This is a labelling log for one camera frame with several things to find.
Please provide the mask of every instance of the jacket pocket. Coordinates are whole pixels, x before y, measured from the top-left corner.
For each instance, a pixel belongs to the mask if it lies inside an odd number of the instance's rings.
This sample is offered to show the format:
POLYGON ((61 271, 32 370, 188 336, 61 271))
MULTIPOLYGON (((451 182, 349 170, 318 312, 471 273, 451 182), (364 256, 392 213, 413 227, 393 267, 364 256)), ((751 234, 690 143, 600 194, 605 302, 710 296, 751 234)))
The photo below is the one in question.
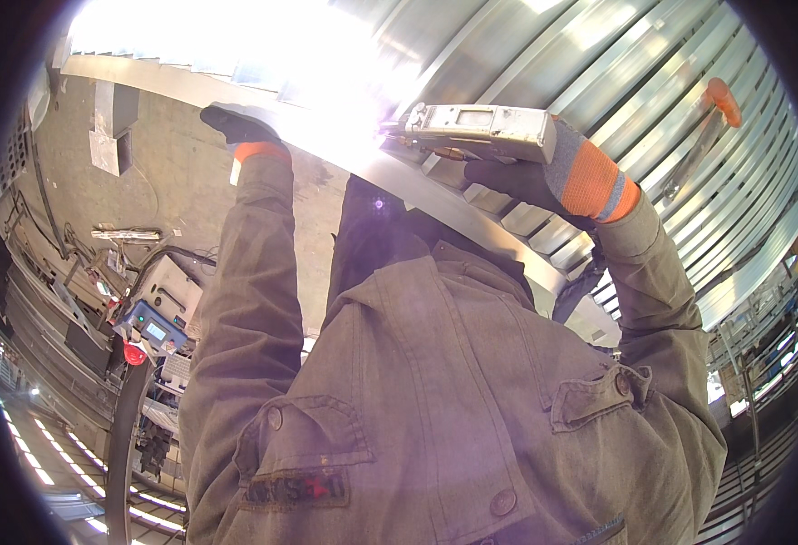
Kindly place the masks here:
POLYGON ((242 481, 303 467, 374 461, 356 411, 328 395, 270 399, 242 430, 232 457, 242 481))
POLYGON ((646 404, 651 375, 646 365, 637 371, 625 365, 613 365, 596 380, 564 380, 551 406, 553 431, 577 430, 622 407, 640 411, 646 404))

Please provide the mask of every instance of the welder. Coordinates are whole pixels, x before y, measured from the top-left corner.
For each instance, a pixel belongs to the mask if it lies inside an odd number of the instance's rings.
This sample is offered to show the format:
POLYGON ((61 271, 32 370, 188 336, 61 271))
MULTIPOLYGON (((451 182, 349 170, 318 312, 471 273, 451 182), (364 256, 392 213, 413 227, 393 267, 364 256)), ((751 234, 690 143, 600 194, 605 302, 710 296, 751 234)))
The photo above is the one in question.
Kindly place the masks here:
POLYGON ((550 164, 465 177, 595 226, 619 363, 540 316, 523 265, 351 176, 300 366, 291 153, 201 118, 241 162, 180 406, 200 543, 691 543, 726 444, 695 293, 637 184, 565 121, 550 164))

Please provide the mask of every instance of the work jacket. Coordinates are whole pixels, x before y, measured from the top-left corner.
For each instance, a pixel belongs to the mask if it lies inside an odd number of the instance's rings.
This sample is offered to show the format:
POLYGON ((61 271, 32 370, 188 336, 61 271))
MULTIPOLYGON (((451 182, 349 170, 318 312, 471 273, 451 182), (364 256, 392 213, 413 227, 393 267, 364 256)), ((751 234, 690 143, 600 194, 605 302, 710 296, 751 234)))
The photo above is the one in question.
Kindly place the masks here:
POLYGON ((518 282, 420 243, 329 305, 304 366, 293 173, 241 169, 181 400, 187 540, 690 543, 726 456, 695 294, 658 215, 598 228, 620 363, 518 282))

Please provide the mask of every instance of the jacket button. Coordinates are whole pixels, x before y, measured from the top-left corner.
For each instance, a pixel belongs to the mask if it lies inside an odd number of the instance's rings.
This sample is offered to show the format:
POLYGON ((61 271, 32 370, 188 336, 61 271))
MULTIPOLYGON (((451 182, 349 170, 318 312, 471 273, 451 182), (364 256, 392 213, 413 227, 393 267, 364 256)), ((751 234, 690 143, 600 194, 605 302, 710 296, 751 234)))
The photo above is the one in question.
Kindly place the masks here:
POLYGON ((620 393, 621 396, 629 395, 629 391, 631 390, 629 388, 629 379, 626 378, 626 376, 623 373, 617 375, 615 383, 617 385, 617 391, 620 393))
POLYGON ((281 424, 284 423, 284 419, 281 417, 281 409, 277 407, 270 407, 269 413, 266 416, 269 420, 269 425, 275 431, 281 429, 281 424))
POLYGON ((511 513, 515 505, 517 505, 517 495, 511 488, 505 488, 493 496, 490 502, 490 512, 495 516, 505 516, 511 513))

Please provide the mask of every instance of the text patch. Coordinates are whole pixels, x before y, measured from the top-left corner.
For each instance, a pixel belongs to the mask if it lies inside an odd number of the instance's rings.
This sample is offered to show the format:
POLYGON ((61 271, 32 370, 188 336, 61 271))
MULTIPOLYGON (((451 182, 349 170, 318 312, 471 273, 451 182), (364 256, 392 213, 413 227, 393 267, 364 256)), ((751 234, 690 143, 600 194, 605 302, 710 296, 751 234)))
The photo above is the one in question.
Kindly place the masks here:
POLYGON ((241 507, 291 511, 300 507, 344 507, 349 501, 345 468, 318 467, 255 475, 247 485, 241 507))

